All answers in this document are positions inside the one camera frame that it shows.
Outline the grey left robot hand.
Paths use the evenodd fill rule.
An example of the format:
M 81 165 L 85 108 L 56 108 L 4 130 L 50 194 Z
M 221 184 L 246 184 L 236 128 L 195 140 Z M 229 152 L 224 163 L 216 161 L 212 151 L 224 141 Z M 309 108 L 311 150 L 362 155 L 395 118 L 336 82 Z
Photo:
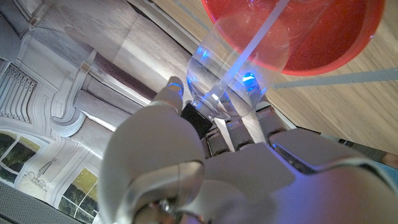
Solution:
M 396 223 L 397 186 L 358 151 L 265 117 L 266 142 L 206 157 L 171 77 L 113 133 L 104 223 Z

